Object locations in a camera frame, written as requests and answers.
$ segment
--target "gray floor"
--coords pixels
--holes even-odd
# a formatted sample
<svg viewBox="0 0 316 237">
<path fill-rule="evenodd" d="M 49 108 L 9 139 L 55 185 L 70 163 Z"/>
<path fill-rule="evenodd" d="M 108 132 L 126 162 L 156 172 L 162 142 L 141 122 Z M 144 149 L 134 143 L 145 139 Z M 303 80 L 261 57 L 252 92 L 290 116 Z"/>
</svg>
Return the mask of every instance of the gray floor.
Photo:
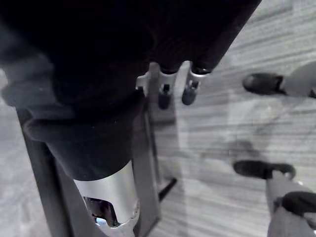
<svg viewBox="0 0 316 237">
<path fill-rule="evenodd" d="M 315 26 L 315 0 L 263 0 L 190 107 L 180 98 L 183 65 L 177 122 L 155 112 L 160 163 L 180 182 L 151 237 L 265 237 L 264 183 L 235 175 L 236 159 L 291 163 L 316 190 L 316 101 L 258 97 L 240 84 L 251 72 L 289 74 L 316 60 Z M 0 119 L 0 236 L 49 237 L 16 115 L 2 101 Z"/>
</svg>

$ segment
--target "gray fabric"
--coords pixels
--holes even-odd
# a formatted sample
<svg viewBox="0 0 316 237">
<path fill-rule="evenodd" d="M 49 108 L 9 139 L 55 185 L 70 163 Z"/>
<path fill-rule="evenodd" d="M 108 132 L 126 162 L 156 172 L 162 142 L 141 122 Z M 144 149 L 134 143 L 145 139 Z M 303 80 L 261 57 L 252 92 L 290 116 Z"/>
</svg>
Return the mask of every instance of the gray fabric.
<svg viewBox="0 0 316 237">
<path fill-rule="evenodd" d="M 279 207 L 274 213 L 269 229 L 268 237 L 314 237 L 314 231 L 307 221 Z"/>
<path fill-rule="evenodd" d="M 281 89 L 290 96 L 304 97 L 316 89 L 316 62 L 299 67 L 290 75 L 285 76 Z"/>
</svg>

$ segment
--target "shoe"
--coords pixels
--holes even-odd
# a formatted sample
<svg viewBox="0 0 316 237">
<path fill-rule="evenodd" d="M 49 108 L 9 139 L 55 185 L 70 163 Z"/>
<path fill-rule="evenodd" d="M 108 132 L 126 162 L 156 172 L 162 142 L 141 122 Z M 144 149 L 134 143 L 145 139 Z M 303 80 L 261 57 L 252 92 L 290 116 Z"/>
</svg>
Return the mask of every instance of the shoe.
<svg viewBox="0 0 316 237">
<path fill-rule="evenodd" d="M 259 160 L 240 160 L 233 164 L 234 171 L 237 174 L 246 177 L 271 179 L 272 171 L 277 170 L 292 180 L 296 175 L 293 166 L 286 163 L 269 163 Z"/>
<path fill-rule="evenodd" d="M 280 89 L 283 76 L 270 73 L 251 74 L 242 81 L 245 90 L 259 95 L 285 94 Z"/>
</svg>

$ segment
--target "rubber tip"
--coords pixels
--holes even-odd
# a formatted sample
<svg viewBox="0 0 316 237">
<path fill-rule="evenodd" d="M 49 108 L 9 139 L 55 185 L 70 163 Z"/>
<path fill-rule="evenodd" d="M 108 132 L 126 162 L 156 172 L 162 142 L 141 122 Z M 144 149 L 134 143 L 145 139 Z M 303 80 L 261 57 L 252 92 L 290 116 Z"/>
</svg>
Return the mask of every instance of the rubber tip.
<svg viewBox="0 0 316 237">
<path fill-rule="evenodd" d="M 171 101 L 171 95 L 160 93 L 158 96 L 158 106 L 162 110 L 168 109 Z"/>
<path fill-rule="evenodd" d="M 196 100 L 197 93 L 192 89 L 185 89 L 182 94 L 182 103 L 184 105 L 191 105 Z"/>
</svg>

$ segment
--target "silver prosthetic socket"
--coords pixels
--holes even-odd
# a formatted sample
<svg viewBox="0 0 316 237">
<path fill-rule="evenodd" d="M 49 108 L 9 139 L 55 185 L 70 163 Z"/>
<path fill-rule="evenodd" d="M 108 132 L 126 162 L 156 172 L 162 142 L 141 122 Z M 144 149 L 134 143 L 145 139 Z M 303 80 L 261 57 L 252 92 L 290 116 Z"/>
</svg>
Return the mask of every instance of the silver prosthetic socket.
<svg viewBox="0 0 316 237">
<path fill-rule="evenodd" d="M 75 184 L 95 224 L 109 237 L 133 237 L 139 218 L 132 162 L 104 179 Z"/>
<path fill-rule="evenodd" d="M 192 70 L 189 70 L 187 81 L 186 81 L 186 89 L 198 91 L 200 89 L 202 81 L 207 78 L 209 74 L 195 74 Z"/>
</svg>

